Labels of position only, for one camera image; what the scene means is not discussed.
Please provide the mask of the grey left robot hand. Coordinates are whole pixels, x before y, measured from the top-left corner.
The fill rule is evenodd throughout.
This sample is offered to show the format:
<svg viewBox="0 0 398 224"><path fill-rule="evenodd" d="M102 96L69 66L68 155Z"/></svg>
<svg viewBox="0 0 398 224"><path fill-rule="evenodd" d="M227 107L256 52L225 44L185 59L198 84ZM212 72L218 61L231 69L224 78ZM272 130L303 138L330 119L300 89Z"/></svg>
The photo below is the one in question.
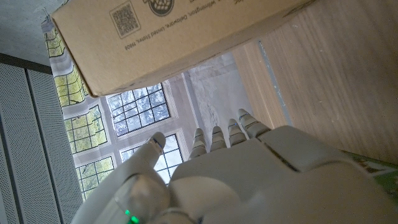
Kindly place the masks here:
<svg viewBox="0 0 398 224"><path fill-rule="evenodd" d="M271 129L246 110L201 129L189 159L164 182L154 133L99 184L73 223L396 223L397 204L348 155L291 126Z"/></svg>

